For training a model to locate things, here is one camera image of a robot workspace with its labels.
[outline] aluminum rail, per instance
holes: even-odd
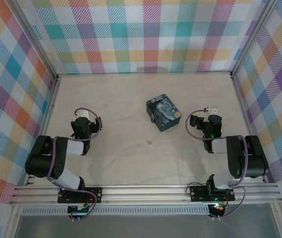
[[[282,202],[278,186],[275,183],[245,183],[247,194],[244,204]],[[215,202],[191,202],[185,193],[184,185],[109,185],[100,186],[102,200],[98,205],[180,205],[215,204]],[[58,193],[55,186],[18,186],[10,204],[12,206],[77,205],[57,203]],[[235,189],[237,204],[243,197],[243,190]]]

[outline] table surface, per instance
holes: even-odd
[[[160,132],[145,103],[167,94],[182,113],[180,123]],[[185,130],[192,111],[217,106],[222,135],[246,135],[243,115],[228,74],[105,74],[62,78],[47,134],[72,134],[76,108],[95,111],[100,134],[86,156],[69,156],[66,168],[89,185],[205,183],[227,167],[225,154],[209,154]],[[191,128],[193,134],[202,132]],[[37,178],[36,185],[48,182]]]

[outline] small box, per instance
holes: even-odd
[[[146,112],[160,131],[178,124],[182,115],[166,94],[147,101]]]

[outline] colorful plaid pattern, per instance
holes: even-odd
[[[266,5],[266,3],[268,2],[268,0],[262,0],[258,9],[257,9],[257,12],[256,14],[254,15],[254,18],[252,19],[251,21],[251,24],[249,25],[248,27],[248,30],[246,31],[246,34],[243,38],[243,40],[241,41],[240,45],[239,45],[239,49],[237,50],[236,54],[235,54],[235,57],[230,65],[230,68],[229,68],[229,71],[232,72],[232,70],[234,69],[235,67],[235,64],[237,63],[237,60],[239,59],[240,55],[241,55],[241,52],[242,50],[245,48],[248,40],[249,40],[249,37],[251,36],[251,33],[253,32],[256,24],[257,24],[257,21],[261,15],[261,13],[263,12],[264,10],[264,7]]]
[[[0,0],[0,235],[16,185],[43,121],[53,80],[16,18]]]
[[[253,46],[236,83],[254,134],[282,193],[282,0]]]
[[[254,17],[250,9],[263,6],[261,0],[32,0],[37,26],[19,2],[39,38],[40,29],[48,34],[54,61],[68,74],[228,71],[261,12]],[[41,42],[52,57],[50,43]]]

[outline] vent grille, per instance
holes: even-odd
[[[96,206],[91,215],[206,215],[208,205]],[[24,207],[22,216],[67,215],[66,206]]]

